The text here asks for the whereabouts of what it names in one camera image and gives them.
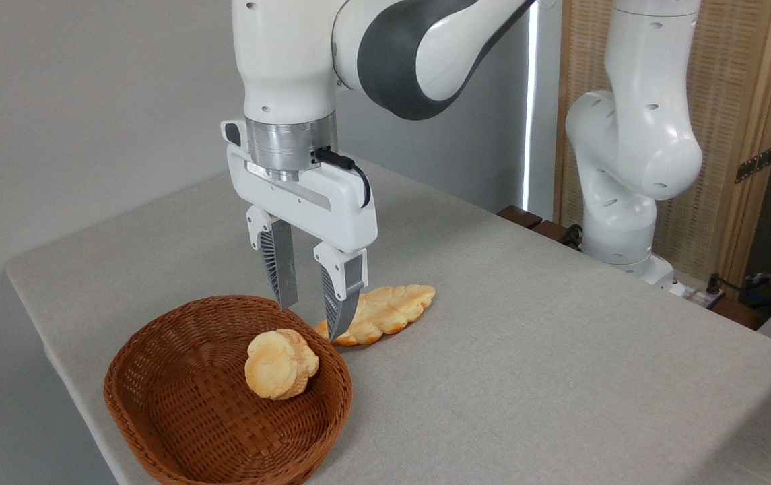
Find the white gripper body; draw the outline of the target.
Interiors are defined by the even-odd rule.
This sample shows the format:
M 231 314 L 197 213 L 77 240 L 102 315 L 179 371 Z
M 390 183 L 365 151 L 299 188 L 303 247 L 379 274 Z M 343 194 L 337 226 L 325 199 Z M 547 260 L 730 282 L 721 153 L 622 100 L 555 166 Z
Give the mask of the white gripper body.
M 232 186 L 241 199 L 344 253 L 377 237 L 375 201 L 352 169 L 321 162 L 317 150 L 337 147 L 334 120 L 268 124 L 222 123 Z

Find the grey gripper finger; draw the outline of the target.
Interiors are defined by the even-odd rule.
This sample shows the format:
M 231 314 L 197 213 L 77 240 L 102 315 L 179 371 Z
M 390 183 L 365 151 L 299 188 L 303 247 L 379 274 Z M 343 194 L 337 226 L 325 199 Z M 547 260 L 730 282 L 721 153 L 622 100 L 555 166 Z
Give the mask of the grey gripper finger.
M 257 206 L 246 217 L 250 244 L 262 255 L 275 301 L 286 310 L 298 301 L 291 225 Z
M 363 288 L 368 285 L 367 250 L 345 253 L 326 242 L 314 247 L 321 267 L 327 339 L 344 335 L 354 321 Z

